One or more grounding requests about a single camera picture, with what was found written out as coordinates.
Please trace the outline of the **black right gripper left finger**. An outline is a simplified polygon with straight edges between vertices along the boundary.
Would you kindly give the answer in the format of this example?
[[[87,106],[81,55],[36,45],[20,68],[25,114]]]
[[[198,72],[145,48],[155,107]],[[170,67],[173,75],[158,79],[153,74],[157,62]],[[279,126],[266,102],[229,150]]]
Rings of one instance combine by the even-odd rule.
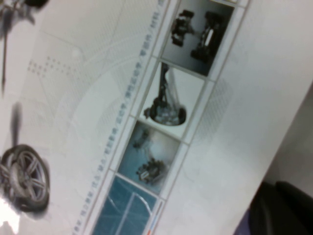
[[[279,197],[273,185],[261,183],[249,208],[248,224],[252,235],[278,235]]]

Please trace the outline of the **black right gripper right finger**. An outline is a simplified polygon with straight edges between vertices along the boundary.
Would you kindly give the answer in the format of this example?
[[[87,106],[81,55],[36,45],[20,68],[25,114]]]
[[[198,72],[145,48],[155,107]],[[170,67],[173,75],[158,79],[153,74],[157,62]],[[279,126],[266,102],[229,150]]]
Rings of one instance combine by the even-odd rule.
[[[313,234],[313,198],[286,181],[278,181],[275,188],[310,235]]]

